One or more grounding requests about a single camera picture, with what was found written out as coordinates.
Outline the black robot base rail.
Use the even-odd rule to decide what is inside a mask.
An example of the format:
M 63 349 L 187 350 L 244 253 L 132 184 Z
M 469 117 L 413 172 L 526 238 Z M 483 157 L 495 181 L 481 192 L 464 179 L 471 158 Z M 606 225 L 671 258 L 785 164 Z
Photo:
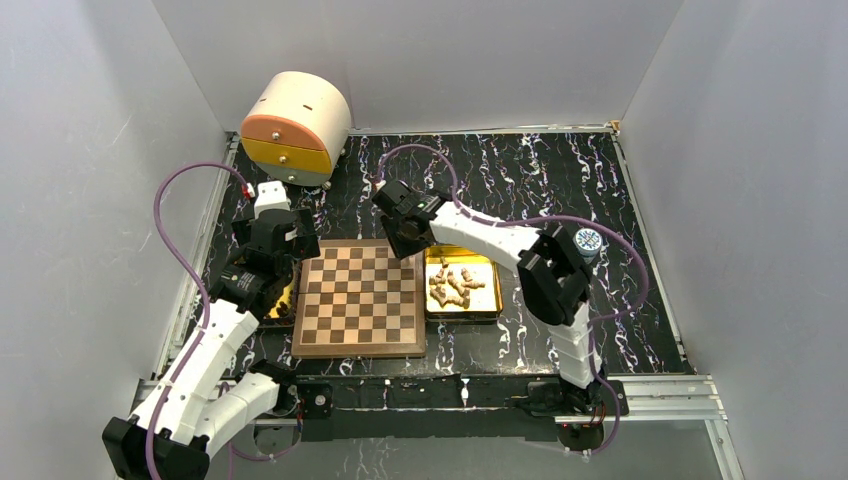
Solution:
M 299 376 L 282 401 L 258 428 L 299 426 L 307 442 L 502 437 L 594 450 L 630 413 L 622 382 L 580 390 L 556 374 Z

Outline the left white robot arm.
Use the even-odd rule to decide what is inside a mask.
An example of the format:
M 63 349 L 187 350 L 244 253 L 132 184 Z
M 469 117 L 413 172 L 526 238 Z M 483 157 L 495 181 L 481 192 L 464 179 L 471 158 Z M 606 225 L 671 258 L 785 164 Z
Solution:
M 203 318 L 154 390 L 102 440 L 121 479 L 203 479 L 212 457 L 264 413 L 299 405 L 291 369 L 254 363 L 235 386 L 210 397 L 237 351 L 276 306 L 298 264 L 320 254 L 312 213 L 268 209 L 236 221 L 239 247 L 208 291 Z

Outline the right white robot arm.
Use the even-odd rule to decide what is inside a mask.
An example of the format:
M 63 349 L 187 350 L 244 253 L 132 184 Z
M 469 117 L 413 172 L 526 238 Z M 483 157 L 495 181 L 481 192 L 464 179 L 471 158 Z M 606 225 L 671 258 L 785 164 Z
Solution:
M 508 226 L 501 219 L 458 206 L 447 194 L 418 192 L 391 180 L 371 198 L 398 258 L 436 244 L 463 247 L 517 275 L 523 304 L 549 332 L 558 359 L 557 393 L 536 397 L 544 413 L 588 414 L 599 407 L 602 362 L 590 339 L 592 272 L 572 234 L 562 225 L 545 229 Z

